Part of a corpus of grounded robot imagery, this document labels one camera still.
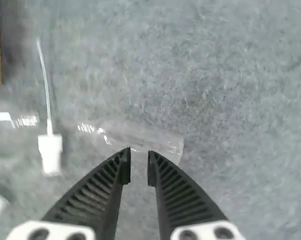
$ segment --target clear plastic bag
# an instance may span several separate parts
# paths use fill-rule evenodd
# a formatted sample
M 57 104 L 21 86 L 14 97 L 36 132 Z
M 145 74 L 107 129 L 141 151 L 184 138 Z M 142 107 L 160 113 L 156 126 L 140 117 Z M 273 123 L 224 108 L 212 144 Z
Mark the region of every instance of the clear plastic bag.
M 39 132 L 38 113 L 0 111 L 0 171 L 14 167 L 30 149 L 37 151 Z
M 127 120 L 106 119 L 98 125 L 80 123 L 77 130 L 93 136 L 99 152 L 107 156 L 123 148 L 132 152 L 147 154 L 152 150 L 178 165 L 184 148 L 184 138 L 155 127 Z

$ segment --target white wire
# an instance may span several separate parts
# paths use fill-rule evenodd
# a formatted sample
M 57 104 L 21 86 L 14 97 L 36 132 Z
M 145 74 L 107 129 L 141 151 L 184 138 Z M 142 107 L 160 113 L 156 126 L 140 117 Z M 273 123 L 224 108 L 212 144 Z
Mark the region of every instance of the white wire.
M 47 79 L 47 72 L 45 68 L 44 56 L 41 47 L 41 41 L 37 38 L 37 51 L 40 59 L 40 65 L 42 70 L 42 76 L 44 78 L 44 86 L 45 86 L 45 96 L 46 96 L 46 110 L 47 110 L 47 120 L 52 121 L 52 113 L 51 113 L 51 99 L 50 99 L 50 91 L 49 91 L 49 81 Z

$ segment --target screw hole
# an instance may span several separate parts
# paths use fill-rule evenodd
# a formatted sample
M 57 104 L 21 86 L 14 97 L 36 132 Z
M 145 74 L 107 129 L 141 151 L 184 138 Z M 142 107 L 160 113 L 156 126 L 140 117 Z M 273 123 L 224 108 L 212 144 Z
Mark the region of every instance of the screw hole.
M 81 233 L 71 235 L 67 240 L 86 240 L 86 237 Z
M 179 240 L 197 240 L 197 235 L 193 231 L 185 230 L 179 235 Z
M 34 231 L 28 238 L 28 240 L 45 240 L 49 235 L 49 231 L 45 228 L 40 228 Z
M 219 227 L 215 229 L 215 236 L 218 239 L 233 239 L 233 233 L 225 227 Z

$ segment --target white cable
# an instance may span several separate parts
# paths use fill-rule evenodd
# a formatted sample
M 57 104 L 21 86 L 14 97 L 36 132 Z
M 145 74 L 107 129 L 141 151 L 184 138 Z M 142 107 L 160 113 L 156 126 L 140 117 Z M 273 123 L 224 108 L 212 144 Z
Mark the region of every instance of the white cable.
M 42 51 L 42 47 L 41 47 L 41 41 L 39 38 L 37 38 L 36 45 L 37 45 L 37 51 L 38 51 L 38 55 L 39 55 L 39 59 L 40 59 L 42 76 L 44 78 L 44 86 L 45 86 L 46 111 L 47 111 L 47 134 L 53 134 L 49 81 L 47 79 L 45 61 L 44 61 L 43 51 Z
M 42 159 L 43 172 L 47 176 L 61 174 L 61 153 L 63 152 L 63 137 L 61 134 L 54 134 L 51 114 L 51 99 L 47 72 L 39 38 L 36 41 L 38 55 L 40 58 L 42 75 L 44 78 L 46 108 L 47 108 L 47 134 L 38 135 L 38 150 Z

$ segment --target transparent plastic film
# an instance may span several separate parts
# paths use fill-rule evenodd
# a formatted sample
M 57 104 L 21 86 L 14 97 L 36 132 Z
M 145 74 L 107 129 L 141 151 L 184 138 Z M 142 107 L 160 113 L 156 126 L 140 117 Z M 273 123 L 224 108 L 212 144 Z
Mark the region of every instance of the transparent plastic film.
M 104 154 L 130 147 L 132 152 L 147 154 L 152 150 L 178 165 L 184 148 L 184 139 L 156 127 L 127 120 L 107 119 L 98 125 L 80 123 L 77 130 L 93 136 L 99 151 Z
M 39 131 L 38 113 L 0 111 L 0 171 L 12 169 L 37 149 Z

